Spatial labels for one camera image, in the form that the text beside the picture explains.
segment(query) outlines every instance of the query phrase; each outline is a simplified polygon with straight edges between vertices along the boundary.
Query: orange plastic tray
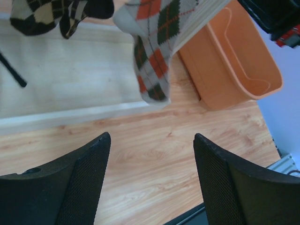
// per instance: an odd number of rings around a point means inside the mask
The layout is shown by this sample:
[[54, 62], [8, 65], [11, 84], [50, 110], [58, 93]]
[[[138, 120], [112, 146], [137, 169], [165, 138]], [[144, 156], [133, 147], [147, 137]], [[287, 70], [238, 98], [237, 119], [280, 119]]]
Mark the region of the orange plastic tray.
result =
[[264, 98], [281, 73], [251, 18], [232, 0], [180, 50], [201, 100], [211, 110]]

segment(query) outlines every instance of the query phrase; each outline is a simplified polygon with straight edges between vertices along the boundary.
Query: sock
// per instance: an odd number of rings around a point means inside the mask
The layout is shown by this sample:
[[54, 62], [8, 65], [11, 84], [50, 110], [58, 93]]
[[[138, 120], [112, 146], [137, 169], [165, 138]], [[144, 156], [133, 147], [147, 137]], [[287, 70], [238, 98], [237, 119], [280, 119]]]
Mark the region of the sock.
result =
[[113, 0], [74, 0], [60, 20], [60, 32], [69, 39], [85, 17], [108, 19], [114, 12]]
[[11, 25], [24, 35], [40, 35], [54, 29], [68, 7], [67, 0], [13, 0]]
[[199, 0], [131, 0], [113, 16], [134, 37], [134, 67], [147, 103], [168, 101], [169, 64], [177, 37]]

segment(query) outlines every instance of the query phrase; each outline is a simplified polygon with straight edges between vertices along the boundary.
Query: white wall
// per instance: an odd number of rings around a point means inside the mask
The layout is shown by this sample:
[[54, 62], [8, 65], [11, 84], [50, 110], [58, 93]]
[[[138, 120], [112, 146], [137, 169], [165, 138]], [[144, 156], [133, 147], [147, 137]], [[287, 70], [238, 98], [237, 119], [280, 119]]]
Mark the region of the white wall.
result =
[[283, 154], [290, 153], [300, 168], [300, 46], [280, 48], [259, 30], [282, 73], [284, 87], [258, 104], [276, 145]]

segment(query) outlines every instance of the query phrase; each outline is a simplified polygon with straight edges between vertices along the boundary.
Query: red object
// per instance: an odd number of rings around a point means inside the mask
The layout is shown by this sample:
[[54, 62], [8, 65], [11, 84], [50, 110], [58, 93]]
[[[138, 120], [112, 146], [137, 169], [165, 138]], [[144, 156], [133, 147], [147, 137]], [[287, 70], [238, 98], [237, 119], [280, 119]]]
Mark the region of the red object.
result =
[[279, 47], [282, 47], [284, 45], [287, 45], [288, 39], [290, 39], [292, 36], [299, 36], [300, 37], [300, 24], [290, 29], [288, 32], [286, 32], [283, 36], [281, 36], [278, 40], [276, 40], [276, 44]]

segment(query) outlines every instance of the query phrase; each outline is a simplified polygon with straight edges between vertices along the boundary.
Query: wooden floor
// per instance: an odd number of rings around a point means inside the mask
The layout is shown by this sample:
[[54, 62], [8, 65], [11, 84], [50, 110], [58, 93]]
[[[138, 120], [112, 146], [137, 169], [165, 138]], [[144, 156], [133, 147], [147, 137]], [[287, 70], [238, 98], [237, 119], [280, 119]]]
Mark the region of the wooden floor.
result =
[[178, 55], [172, 104], [159, 112], [0, 136], [0, 175], [21, 173], [108, 131], [112, 147], [96, 225], [160, 225], [203, 202], [193, 154], [201, 133], [261, 166], [279, 160], [256, 102], [207, 112]]

